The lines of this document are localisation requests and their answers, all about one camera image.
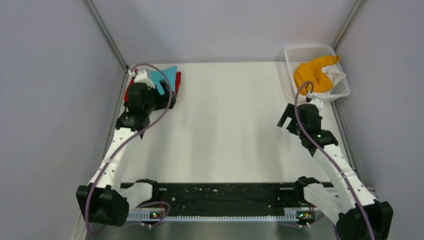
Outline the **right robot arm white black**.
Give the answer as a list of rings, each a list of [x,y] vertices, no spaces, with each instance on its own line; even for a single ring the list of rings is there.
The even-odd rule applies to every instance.
[[[295,182],[293,200],[299,206],[312,204],[335,226],[340,240],[386,240],[393,219],[393,208],[379,201],[361,182],[352,169],[333,133],[322,129],[320,108],[306,103],[289,103],[280,120],[287,119],[289,133],[300,139],[301,145],[327,174],[335,193],[329,192],[314,177],[299,177]]]

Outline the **teal t shirt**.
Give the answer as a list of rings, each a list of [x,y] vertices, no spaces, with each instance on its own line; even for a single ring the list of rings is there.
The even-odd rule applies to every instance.
[[[174,66],[162,69],[161,71],[168,78],[168,81],[169,81],[170,86],[171,86],[171,90],[173,92],[175,92],[176,91],[178,67],[176,65],[174,65]],[[155,84],[158,93],[161,96],[165,95],[165,93],[166,93],[165,90],[168,90],[168,87],[166,85],[162,86],[162,83],[166,84],[165,77],[159,71],[152,70],[150,72],[150,79]]]

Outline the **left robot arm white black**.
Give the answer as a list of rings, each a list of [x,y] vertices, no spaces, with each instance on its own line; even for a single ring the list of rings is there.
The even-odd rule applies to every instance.
[[[76,191],[87,226],[95,223],[121,227],[138,205],[154,207],[160,202],[161,194],[155,190],[154,180],[137,180],[129,187],[122,187],[133,151],[140,145],[145,131],[153,126],[150,115],[156,110],[166,111],[176,102],[177,94],[171,84],[163,79],[159,86],[167,89],[160,93],[158,86],[146,82],[128,85],[105,157],[89,183],[80,185]]]

